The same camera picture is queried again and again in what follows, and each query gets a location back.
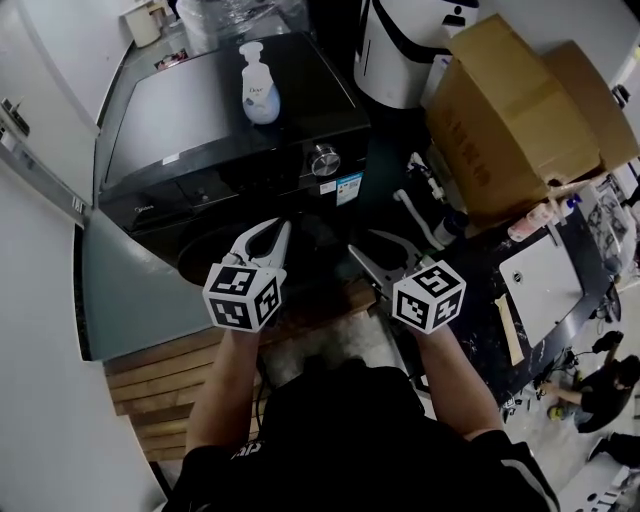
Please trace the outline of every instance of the white hose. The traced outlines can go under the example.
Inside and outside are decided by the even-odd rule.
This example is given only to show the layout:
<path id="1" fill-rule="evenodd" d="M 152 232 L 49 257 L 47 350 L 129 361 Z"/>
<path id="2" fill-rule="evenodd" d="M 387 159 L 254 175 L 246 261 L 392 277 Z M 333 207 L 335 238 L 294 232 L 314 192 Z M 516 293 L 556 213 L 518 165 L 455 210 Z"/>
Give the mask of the white hose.
<path id="1" fill-rule="evenodd" d="M 402 201 L 404 203 L 413 219 L 418 223 L 420 229 L 422 229 L 422 233 L 424 234 L 427 241 L 434 247 L 434 249 L 436 249 L 437 251 L 442 251 L 444 249 L 444 245 L 438 242 L 438 240 L 436 240 L 436 237 L 433 236 L 431 229 L 429 229 L 429 225 L 420 216 L 415 206 L 413 206 L 413 203 L 411 202 L 411 199 L 409 199 L 407 193 L 403 189 L 396 190 L 393 193 L 393 198 L 396 201 Z"/>

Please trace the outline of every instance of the white appliance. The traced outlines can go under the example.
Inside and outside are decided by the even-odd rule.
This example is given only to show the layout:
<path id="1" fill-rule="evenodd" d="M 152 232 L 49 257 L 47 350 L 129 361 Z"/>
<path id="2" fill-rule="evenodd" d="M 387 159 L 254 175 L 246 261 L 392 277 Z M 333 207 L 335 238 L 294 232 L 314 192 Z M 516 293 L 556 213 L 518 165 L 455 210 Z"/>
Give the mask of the white appliance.
<path id="1" fill-rule="evenodd" d="M 356 84 L 388 107 L 417 107 L 434 58 L 477 17 L 478 0 L 363 0 Z"/>

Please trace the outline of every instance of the black washing machine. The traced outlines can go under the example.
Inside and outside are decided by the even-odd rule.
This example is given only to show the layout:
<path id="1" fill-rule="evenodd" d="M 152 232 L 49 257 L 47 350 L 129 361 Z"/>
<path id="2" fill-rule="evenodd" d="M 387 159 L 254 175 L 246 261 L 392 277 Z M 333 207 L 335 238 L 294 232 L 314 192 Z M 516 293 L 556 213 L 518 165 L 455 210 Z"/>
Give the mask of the black washing machine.
<path id="1" fill-rule="evenodd" d="M 288 282 L 330 270 L 366 179 L 369 120 L 345 81 L 305 34 L 261 42 L 276 122 L 244 115 L 237 48 L 201 55 L 136 85 L 102 184 L 100 209 L 201 286 L 240 234 L 273 217 L 293 223 Z"/>

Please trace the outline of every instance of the cardboard box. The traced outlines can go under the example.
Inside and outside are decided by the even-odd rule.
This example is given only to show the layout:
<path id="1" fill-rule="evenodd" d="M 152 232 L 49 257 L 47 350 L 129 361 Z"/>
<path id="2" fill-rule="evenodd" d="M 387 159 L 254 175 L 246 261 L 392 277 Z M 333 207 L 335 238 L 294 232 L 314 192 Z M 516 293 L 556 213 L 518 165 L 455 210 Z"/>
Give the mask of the cardboard box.
<path id="1" fill-rule="evenodd" d="M 573 41 L 546 53 L 542 60 L 560 81 L 596 136 L 601 171 L 615 171 L 640 155 L 626 116 L 598 70 Z"/>
<path id="2" fill-rule="evenodd" d="M 596 136 L 543 61 L 499 16 L 450 41 L 454 60 L 427 125 L 465 200 L 487 227 L 531 209 L 548 184 L 598 167 Z"/>

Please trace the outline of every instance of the countertop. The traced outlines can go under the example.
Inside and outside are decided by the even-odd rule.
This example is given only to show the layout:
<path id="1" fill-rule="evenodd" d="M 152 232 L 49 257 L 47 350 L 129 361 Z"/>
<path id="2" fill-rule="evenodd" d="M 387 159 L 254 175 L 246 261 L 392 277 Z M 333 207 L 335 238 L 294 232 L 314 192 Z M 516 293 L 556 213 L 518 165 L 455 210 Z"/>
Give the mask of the countertop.
<path id="1" fill-rule="evenodd" d="M 498 403 L 504 403 L 570 345 L 589 315 L 597 308 L 611 286 L 598 249 L 589 235 L 587 224 L 579 212 L 567 218 L 558 231 L 569 253 L 584 296 L 571 312 L 533 348 L 529 345 L 520 316 L 499 271 L 500 263 L 547 236 L 541 229 L 524 242 L 511 241 L 506 226 L 492 230 L 458 247 L 448 248 L 435 259 L 449 263 L 467 282 L 462 311 L 450 326 L 462 349 L 489 386 Z M 524 361 L 512 366 L 500 314 L 494 301 L 507 293 Z M 400 342 L 405 364 L 414 376 L 423 375 L 417 347 L 406 338 Z"/>

